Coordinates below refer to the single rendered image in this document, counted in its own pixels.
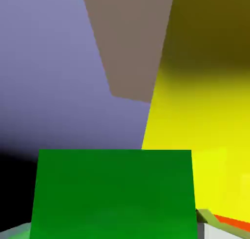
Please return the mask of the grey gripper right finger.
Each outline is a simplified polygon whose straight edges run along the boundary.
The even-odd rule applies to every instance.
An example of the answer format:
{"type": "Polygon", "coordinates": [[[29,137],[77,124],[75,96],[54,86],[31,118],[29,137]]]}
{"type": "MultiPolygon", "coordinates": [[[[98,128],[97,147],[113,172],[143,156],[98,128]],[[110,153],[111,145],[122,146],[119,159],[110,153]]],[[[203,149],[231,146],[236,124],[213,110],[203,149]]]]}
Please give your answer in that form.
{"type": "Polygon", "coordinates": [[[204,239],[250,239],[250,232],[220,222],[207,209],[196,209],[197,222],[204,226],[204,239]]]}

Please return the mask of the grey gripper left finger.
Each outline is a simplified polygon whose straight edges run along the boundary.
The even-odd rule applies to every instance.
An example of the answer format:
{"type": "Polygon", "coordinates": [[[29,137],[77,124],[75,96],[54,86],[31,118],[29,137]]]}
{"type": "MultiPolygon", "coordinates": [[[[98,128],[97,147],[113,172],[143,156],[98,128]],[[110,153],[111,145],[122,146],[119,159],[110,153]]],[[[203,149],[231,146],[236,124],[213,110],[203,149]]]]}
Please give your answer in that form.
{"type": "Polygon", "coordinates": [[[22,232],[28,231],[30,227],[31,223],[24,223],[16,227],[7,229],[5,231],[0,232],[0,239],[9,239],[11,236],[15,236],[22,232]]]}

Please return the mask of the small green cube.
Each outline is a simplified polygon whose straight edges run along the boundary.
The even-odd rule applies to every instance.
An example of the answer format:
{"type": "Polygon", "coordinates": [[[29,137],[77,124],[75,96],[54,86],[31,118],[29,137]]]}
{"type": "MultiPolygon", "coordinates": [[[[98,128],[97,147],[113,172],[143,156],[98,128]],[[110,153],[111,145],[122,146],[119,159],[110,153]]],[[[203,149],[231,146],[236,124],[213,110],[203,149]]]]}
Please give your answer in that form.
{"type": "Polygon", "coordinates": [[[197,239],[191,152],[40,150],[30,239],[197,239]]]}

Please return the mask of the small red cube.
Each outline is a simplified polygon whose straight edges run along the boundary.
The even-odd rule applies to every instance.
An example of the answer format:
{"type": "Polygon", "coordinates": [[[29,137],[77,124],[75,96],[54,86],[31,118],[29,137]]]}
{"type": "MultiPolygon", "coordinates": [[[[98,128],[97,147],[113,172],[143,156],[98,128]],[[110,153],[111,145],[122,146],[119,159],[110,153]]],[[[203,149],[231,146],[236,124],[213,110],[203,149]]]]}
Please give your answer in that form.
{"type": "Polygon", "coordinates": [[[227,218],[227,217],[223,217],[223,216],[219,216],[219,215],[215,215],[215,217],[221,223],[225,223],[225,224],[234,226],[236,228],[245,230],[247,232],[250,232],[250,223],[248,223],[248,222],[244,222],[244,221],[240,221],[240,220],[236,220],[236,219],[231,219],[231,218],[227,218]]]}

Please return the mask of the large yellow box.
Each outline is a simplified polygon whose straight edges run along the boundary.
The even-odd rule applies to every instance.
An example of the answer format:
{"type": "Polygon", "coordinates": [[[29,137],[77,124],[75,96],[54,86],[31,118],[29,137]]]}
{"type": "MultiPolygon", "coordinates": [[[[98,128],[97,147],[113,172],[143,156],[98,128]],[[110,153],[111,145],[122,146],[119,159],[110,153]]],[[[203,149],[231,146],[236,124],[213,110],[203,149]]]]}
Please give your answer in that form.
{"type": "Polygon", "coordinates": [[[173,0],[142,148],[190,150],[196,207],[250,223],[250,0],[173,0]]]}

